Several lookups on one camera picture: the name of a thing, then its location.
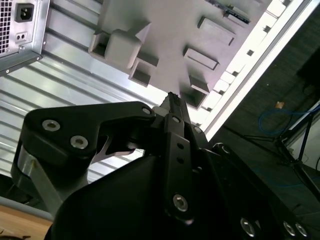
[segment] gray plastic block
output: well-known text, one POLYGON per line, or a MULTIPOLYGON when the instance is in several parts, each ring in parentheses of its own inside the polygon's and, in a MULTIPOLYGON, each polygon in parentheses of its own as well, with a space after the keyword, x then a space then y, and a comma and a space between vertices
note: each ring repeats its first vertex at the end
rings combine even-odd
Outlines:
POLYGON ((136 36, 120 29, 114 30, 105 49, 105 60, 130 69, 134 65, 141 46, 142 42, 136 36))

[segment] metal rod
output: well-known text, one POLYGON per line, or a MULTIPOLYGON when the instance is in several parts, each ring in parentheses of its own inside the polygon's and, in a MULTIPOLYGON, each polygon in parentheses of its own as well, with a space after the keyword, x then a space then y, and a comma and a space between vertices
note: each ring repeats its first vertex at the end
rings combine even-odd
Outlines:
POLYGON ((268 137, 268 136, 254 136, 254 135, 243 135, 243 136, 255 141, 270 142, 270 143, 273 143, 275 141, 274 137, 268 137))
POLYGON ((278 153, 270 150, 269 148, 267 148, 267 147, 265 147, 265 146, 260 145, 259 143, 256 143, 255 141, 252 141, 251 139, 249 139, 249 138, 243 136, 242 134, 240 134, 239 132, 237 132, 237 131, 235 131, 235 130, 233 130, 233 129, 225 126, 225 125, 223 126, 223 128, 225 128, 225 129, 228 130, 229 132, 237 135, 238 137, 242 138, 243 140, 246 140, 247 142, 249 142, 249 143, 257 146, 258 148, 260 148, 260 149, 262 149, 262 150, 264 150, 264 151, 266 151, 266 152, 268 152, 268 153, 271 153, 271 154, 273 154, 274 156, 276 156, 276 157, 278 157, 278 158, 280 158, 280 159, 283 159, 283 157, 282 157, 281 155, 279 155, 278 153))
POLYGON ((310 113, 310 115, 308 117, 309 117, 309 120, 308 120, 308 124, 306 126, 306 129, 305 129, 305 132, 304 132, 304 137, 303 137, 303 141, 302 141, 302 145, 301 145, 298 161, 302 161, 302 158, 304 156, 304 152, 305 152, 305 148, 306 148, 306 144, 307 144, 310 128, 312 126, 312 120, 314 118, 314 114, 310 113))
POLYGON ((315 198, 320 202, 320 190, 308 173, 303 169, 301 163, 295 164, 293 166, 296 174, 301 178, 302 182, 305 186, 310 190, 310 192, 315 196, 315 198))

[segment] gray mounting board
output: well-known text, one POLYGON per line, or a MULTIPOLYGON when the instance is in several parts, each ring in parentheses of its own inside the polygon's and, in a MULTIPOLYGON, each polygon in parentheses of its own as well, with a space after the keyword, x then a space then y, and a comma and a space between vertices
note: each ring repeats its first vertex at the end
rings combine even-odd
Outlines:
POLYGON ((104 0, 96 33, 151 23, 140 52, 158 63, 144 69, 150 78, 142 84, 196 97, 206 95, 200 86, 214 88, 270 2, 219 1, 243 13, 250 20, 245 24, 204 0, 104 0))

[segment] black cable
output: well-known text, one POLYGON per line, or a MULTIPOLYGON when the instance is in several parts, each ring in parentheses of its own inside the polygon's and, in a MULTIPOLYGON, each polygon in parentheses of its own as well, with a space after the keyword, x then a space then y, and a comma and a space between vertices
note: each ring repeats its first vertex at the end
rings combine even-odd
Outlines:
POLYGON ((320 156, 319 156, 318 160, 316 161, 316 165, 315 165, 315 170, 316 170, 317 172, 320 172, 320 171, 318 170, 319 161, 320 161, 320 156))

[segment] black metal bracket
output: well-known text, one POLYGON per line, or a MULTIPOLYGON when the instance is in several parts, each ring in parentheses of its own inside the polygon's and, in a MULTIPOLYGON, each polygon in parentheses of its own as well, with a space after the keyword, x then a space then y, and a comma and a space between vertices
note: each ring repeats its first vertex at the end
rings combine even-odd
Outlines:
POLYGON ((12 177, 55 215, 46 240, 106 231, 109 239, 310 239, 228 146, 210 148, 173 93, 154 111, 128 102, 30 112, 12 177), (85 183, 92 161, 137 148, 143 157, 85 183))

